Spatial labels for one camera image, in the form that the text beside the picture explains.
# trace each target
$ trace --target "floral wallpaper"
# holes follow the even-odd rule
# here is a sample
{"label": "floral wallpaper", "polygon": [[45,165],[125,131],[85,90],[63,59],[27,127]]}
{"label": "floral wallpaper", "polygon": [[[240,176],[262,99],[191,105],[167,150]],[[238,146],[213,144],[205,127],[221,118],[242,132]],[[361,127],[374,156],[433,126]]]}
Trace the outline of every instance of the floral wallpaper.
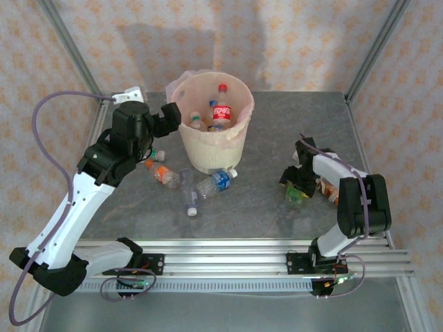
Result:
{"label": "floral wallpaper", "polygon": [[251,90],[345,91],[395,0],[54,0],[98,85],[225,71]]}
{"label": "floral wallpaper", "polygon": [[386,176],[392,233],[412,250],[443,331],[443,6],[411,1],[352,104],[373,172]]}
{"label": "floral wallpaper", "polygon": [[[63,178],[35,144],[31,114],[49,93],[87,88],[37,1],[3,0],[0,18],[0,330],[16,331],[9,323],[8,305],[20,269],[8,256],[34,239],[66,194]],[[94,100],[60,97],[40,113],[44,144],[71,173],[96,109]],[[16,308],[19,320],[34,285],[27,277]]]}

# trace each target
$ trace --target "coca-cola bottle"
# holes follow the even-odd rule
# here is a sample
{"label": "coca-cola bottle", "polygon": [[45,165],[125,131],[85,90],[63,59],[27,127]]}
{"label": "coca-cola bottle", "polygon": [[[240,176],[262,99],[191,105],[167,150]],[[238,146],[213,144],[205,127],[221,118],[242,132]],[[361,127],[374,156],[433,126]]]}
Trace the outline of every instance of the coca-cola bottle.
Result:
{"label": "coca-cola bottle", "polygon": [[228,105],[226,92],[228,86],[226,84],[219,85],[219,95],[217,98],[217,106],[214,106],[213,124],[217,130],[222,131],[230,128],[230,106]]}

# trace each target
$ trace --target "blue bottle label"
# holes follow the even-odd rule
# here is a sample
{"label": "blue bottle label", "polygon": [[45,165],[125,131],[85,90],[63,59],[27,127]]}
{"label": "blue bottle label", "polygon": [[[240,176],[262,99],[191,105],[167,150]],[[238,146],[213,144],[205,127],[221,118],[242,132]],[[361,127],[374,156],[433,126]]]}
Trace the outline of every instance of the blue bottle label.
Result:
{"label": "blue bottle label", "polygon": [[208,131],[218,132],[218,131],[223,131],[223,129],[224,129],[224,127],[221,124],[214,124],[214,125],[208,127]]}
{"label": "blue bottle label", "polygon": [[219,171],[213,175],[219,191],[225,190],[230,185],[228,174],[225,171]]}

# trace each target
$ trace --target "bottle label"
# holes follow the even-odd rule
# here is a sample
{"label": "bottle label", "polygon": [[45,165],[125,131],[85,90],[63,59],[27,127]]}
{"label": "bottle label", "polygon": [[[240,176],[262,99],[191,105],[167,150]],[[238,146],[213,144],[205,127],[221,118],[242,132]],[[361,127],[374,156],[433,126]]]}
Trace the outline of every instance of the bottle label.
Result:
{"label": "bottle label", "polygon": [[163,182],[163,177],[168,172],[168,168],[166,168],[165,166],[160,166],[159,169],[156,170],[156,172],[154,173],[154,176],[158,181]]}
{"label": "bottle label", "polygon": [[214,106],[214,120],[230,120],[230,107],[226,105]]}
{"label": "bottle label", "polygon": [[214,124],[208,127],[208,131],[223,131],[224,127],[221,124]]}
{"label": "bottle label", "polygon": [[230,180],[228,174],[224,171],[217,172],[213,175],[213,178],[217,182],[219,191],[225,190],[230,185]]}

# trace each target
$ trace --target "red label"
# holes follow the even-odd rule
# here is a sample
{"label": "red label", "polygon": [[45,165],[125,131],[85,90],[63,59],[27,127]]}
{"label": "red label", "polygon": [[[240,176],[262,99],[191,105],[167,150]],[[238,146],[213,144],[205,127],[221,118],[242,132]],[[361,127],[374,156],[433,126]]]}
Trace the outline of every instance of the red label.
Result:
{"label": "red label", "polygon": [[154,173],[154,176],[158,181],[163,182],[163,176],[168,172],[168,168],[166,168],[165,166],[160,166]]}
{"label": "red label", "polygon": [[214,107],[214,120],[230,120],[230,107],[226,105],[220,105]]}

